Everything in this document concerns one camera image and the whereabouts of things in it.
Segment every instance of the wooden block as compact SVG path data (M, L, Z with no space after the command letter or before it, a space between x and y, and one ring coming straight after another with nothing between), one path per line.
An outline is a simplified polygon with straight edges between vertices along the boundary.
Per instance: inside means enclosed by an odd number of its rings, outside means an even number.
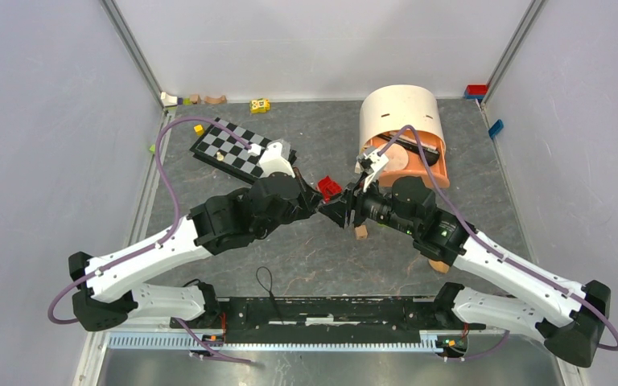
M358 227L355 227L354 233L356 234L357 240L363 240L369 236L369 231L366 229L366 226L363 224L359 225Z
M434 269L435 271L439 272L439 273L448 273L449 272L449 266L444 264L441 261L432 261L429 260L427 261L428 263L430 263L430 267L432 267L432 269Z
M204 103L208 105L220 105L222 103L226 103L226 95L222 95L218 98L212 98L211 96L206 96L204 98Z

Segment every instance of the purple cable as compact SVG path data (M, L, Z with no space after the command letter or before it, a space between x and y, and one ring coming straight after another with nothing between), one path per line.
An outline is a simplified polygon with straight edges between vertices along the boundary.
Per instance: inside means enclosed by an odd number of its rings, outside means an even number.
M203 359L221 360L224 362L245 363L245 364L252 363L252 361L249 359L233 358L232 356L224 355L224 354L221 354L219 351L213 350L210 346L208 346L205 342L203 342L200 338L198 338L198 336L193 332L193 330L191 330L188 327L188 324L186 324L186 322L183 319L174 318L174 320L178 322L181 325L181 327L183 327L183 329L186 330L186 332L191 336L191 338L193 338L200 346L202 346L202 348L204 348L205 350L207 350L207 352L212 354L212 356L204 356Z
M389 149L389 147L392 146L394 144L394 142L397 141L397 139L404 132L406 132L407 130L411 131L411 133L415 137L416 142L418 143L418 153L420 155L420 159L422 160L422 164L425 166L425 171L427 172L427 175L430 177L430 181L432 181L432 185L435 187L435 190L437 191L437 194L447 204L447 206L451 209L451 211L454 212L454 215L459 220L459 222L460 222L461 226L463 227L463 229L465 229L465 232L467 232L468 235L470 235L470 237L472 237L472 239L475 242L477 242L477 244L481 245L482 248L486 249L487 252L490 252L492 255L498 257L499 260L502 260L503 262L505 262L507 264L510 264L511 266L515 267L516 269L521 270L522 272L530 275L531 277L534 277L535 279L541 281L542 283L545 283L545 284L555 288L556 290L560 291L561 293L565 294L566 296L568 296L570 291L567 288L563 287L562 285L559 285L555 281L550 280L548 277L544 277L543 275L541 275L538 272L534 272L529 267L525 267L524 265L521 265L520 263L518 263L518 262L516 262L514 260L511 260L508 257L504 257L499 251L494 249L494 247L492 247L491 245L485 243L484 240L480 239L472 231L472 229L470 229L470 226L468 225L468 222L465 220L465 217L460 213L459 209L449 200L449 198L443 193L442 188L439 187L439 185L437 184L437 181L433 177L432 170L430 169L430 165L427 164L427 160L425 159L425 154L423 153L423 150L422 150L422 143L420 142L420 137L418 136L418 131L416 131L416 129L412 125L405 125L399 131L397 131L397 133L392 136L392 139L390 139L389 142L387 142L387 145L385 145L380 151L377 152L377 155L383 155ZM603 350L609 350L609 351L618 351L618 331L612 325L610 320L608 318L606 318L605 315L603 315L602 312L598 311L598 309L596 309L586 299L581 298L577 294L570 294L569 296L570 296L570 298L573 298L575 301L577 301L582 306L586 307L598 319L600 319L600 321L603 322L603 324L608 328L608 330L610 330L610 333L612 333L612 336L615 338L615 341L616 341L616 345L615 346L610 346L610 345L607 345L607 344L598 343L598 348L601 348Z
M503 347L503 345L506 344L506 342L508 342L508 337L509 336L510 336L510 331L506 330L503 333L503 337L501 337L501 340L499 341L499 343L495 344L494 347L488 349L487 351L482 351L479 354L473 354L473 355L469 355L469 356L464 356L462 358L444 357L444 360L447 361L447 362L467 362L469 360L475 360L475 359L484 358L487 355L491 355L491 354L497 352L501 347Z
M155 165L157 165L158 168L158 172L160 174L160 178L162 179L164 186L167 188L167 190L169 191L169 196L171 197L171 202L174 204L174 221L171 223L171 227L169 228L168 232L166 235L164 235L163 238L158 240L158 244L163 244L165 241L169 240L170 237L172 237L172 235L174 235L174 233L176 232L176 229L179 227L179 220L181 219L181 214L179 212L179 201L176 198L176 193L174 192L174 187L171 185L171 183L169 182L169 179L167 178L167 173L164 171L164 168L162 166L162 162L160 161L160 151L161 151L161 146L162 146L162 140L164 135L167 133L167 131L171 130L174 126L184 123L184 122L189 122L189 121L201 121L201 122L205 122L208 123L210 125L214 125L215 127L218 127L219 129L224 130L226 133L228 133L231 137L235 138L236 141L240 142L241 144L243 144L243 146L246 149L250 149L250 145L249 143L239 137L238 135L234 134L228 127L222 125L221 123L214 121L213 119L209 119L209 118L205 118L205 117L183 117L183 118L179 118L179 119L175 119L174 121L169 122L169 124L165 125L162 130L160 130L160 132L158 133L158 138L155 141ZM150 250L152 250L153 248L155 248L154 244L151 245L147 245L139 250L133 251L132 253L129 253L123 257L118 258L115 261L111 261L110 263L103 265L102 267L98 268L98 271L100 272L104 272L108 269L113 268L115 265L121 264L129 259L133 259L136 256L141 256L143 253L146 253ZM95 272L91 272L91 273L87 273L84 276L78 278L77 280L75 280L74 282L70 283L68 286L66 286L62 291L60 291L55 298L53 298L53 301L51 302L51 304L48 306L48 320L50 320L51 322L55 323L55 324L73 324L77 322L76 318L73 319L58 319L56 318L56 316L53 314L53 311L56 309L56 306L58 305L58 302L60 302L60 299L63 298L63 296L65 296L68 292L72 291L75 287L77 287L78 285L80 285L81 283L87 281L88 279L92 278L96 276Z

